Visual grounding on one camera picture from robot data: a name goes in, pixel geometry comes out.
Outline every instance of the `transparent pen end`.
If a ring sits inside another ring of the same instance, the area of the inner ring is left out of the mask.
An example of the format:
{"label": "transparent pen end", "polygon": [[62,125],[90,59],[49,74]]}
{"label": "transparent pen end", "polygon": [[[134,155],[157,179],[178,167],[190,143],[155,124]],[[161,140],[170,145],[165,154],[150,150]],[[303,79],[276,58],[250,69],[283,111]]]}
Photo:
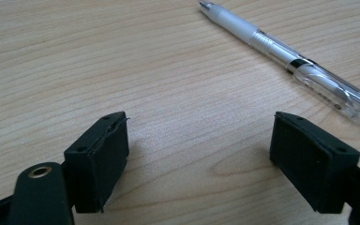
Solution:
{"label": "transparent pen end", "polygon": [[204,14],[207,14],[210,8],[214,5],[214,3],[210,1],[204,1],[204,0],[199,0],[198,3],[200,4],[201,10]]}

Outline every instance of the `wooden surface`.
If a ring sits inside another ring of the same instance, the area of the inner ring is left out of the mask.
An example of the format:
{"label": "wooden surface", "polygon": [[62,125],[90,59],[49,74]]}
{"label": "wooden surface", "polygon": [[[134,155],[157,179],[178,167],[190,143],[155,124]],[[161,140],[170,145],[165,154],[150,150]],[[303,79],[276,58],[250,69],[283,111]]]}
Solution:
{"label": "wooden surface", "polygon": [[[217,1],[360,87],[360,1]],[[76,224],[347,224],[268,159],[276,111],[360,151],[360,127],[196,1],[0,0],[0,199],[17,175],[125,111],[130,155],[105,214]]]}

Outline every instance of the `ballpoint pen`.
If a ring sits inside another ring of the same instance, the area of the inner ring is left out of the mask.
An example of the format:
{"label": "ballpoint pen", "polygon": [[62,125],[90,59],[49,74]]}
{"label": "ballpoint pen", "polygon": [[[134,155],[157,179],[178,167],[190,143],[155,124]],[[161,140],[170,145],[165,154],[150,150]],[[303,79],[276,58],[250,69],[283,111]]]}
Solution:
{"label": "ballpoint pen", "polygon": [[234,15],[225,7],[203,0],[200,0],[199,4],[202,12],[212,22],[279,63],[293,74],[298,83],[360,125],[360,89],[265,34],[257,26]]}

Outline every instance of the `light wood tabletop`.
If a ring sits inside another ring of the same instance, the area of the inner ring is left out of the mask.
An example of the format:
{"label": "light wood tabletop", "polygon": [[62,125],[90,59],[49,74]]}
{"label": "light wood tabletop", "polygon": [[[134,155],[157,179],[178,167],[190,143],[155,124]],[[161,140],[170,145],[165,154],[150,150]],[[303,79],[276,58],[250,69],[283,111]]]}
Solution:
{"label": "light wood tabletop", "polygon": [[[360,0],[217,3],[360,88]],[[358,151],[360,126],[196,1],[0,0],[0,199],[119,111],[127,166],[105,213],[76,224],[347,224],[350,206],[315,213],[269,147],[276,111]]]}

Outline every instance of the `white pen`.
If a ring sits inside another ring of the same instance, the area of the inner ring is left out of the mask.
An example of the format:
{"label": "white pen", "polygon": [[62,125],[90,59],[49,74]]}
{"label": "white pen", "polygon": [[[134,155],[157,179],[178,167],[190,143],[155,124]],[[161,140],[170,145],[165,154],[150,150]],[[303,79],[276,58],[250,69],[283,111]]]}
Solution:
{"label": "white pen", "polygon": [[360,125],[360,89],[265,34],[257,26],[234,15],[225,7],[203,0],[199,3],[203,13],[212,22],[279,63],[290,71],[301,85]]}

